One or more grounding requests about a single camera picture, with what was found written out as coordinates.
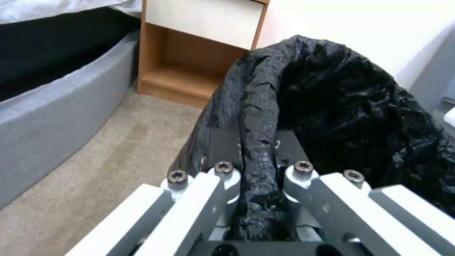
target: grey fabric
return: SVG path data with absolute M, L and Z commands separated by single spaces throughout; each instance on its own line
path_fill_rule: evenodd
M 81 148 L 110 117 L 136 76 L 138 37 L 130 33 L 81 69 L 0 103 L 0 208 Z

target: carpet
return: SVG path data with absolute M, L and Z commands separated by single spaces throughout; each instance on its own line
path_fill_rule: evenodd
M 131 88 L 83 148 L 0 210 L 0 255 L 67 253 L 140 184 L 159 185 L 200 112 Z

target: crumpled plastic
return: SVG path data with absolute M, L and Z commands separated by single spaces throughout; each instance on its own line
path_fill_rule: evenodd
M 235 129 L 242 150 L 230 239 L 296 239 L 273 158 L 278 129 L 295 132 L 320 174 L 355 169 L 373 188 L 402 184 L 455 216 L 447 135 L 391 75 L 344 45 L 294 36 L 239 59 L 170 169 L 197 174 L 216 128 Z

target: drawer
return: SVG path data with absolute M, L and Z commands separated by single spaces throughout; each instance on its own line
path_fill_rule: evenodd
M 249 50 L 263 8 L 250 0 L 147 0 L 145 21 Z

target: wooden bedside table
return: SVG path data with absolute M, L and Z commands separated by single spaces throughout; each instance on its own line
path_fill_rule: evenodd
M 255 49 L 269 0 L 144 0 L 138 93 L 203 108 Z

